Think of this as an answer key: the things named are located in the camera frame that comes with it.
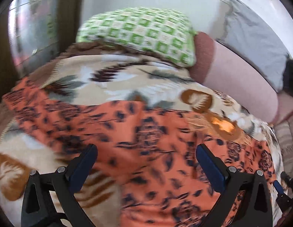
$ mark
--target floral blanket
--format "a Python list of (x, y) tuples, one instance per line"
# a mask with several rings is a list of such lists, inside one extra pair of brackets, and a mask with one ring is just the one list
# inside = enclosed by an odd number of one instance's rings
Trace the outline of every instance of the floral blanket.
[[(206, 129), (212, 136), (234, 142), (232, 144), (248, 145), (251, 137), (267, 141), (271, 154), (263, 153), (258, 165), (263, 171), (270, 172), (268, 177), (276, 176), (280, 180), (281, 152), (269, 126), (250, 115), (231, 97), (194, 82), (185, 69), (147, 56), (78, 56), (61, 61), (43, 90), (51, 99), (77, 105), (127, 100), (144, 102), (150, 109), (192, 111), (194, 115), (187, 117), (190, 129)], [(17, 100), (19, 96), (16, 93), (11, 98)], [(66, 120), (70, 118), (68, 110), (62, 113)], [(104, 122), (107, 128), (111, 125)], [(240, 149), (241, 146), (230, 146), (229, 157), (224, 162), (239, 161)], [(15, 226), (20, 226), (22, 194), (29, 171), (36, 169), (40, 174), (50, 173), (67, 165), (70, 159), (67, 151), (55, 153), (27, 135), (17, 122), (6, 129), (0, 141), (0, 205)], [(275, 203), (277, 194), (273, 187), (270, 191), (274, 221), (277, 221), (281, 216)], [(119, 224), (120, 188), (107, 174), (95, 168), (75, 197), (96, 226)], [(61, 211), (55, 194), (52, 198), (57, 210)]]

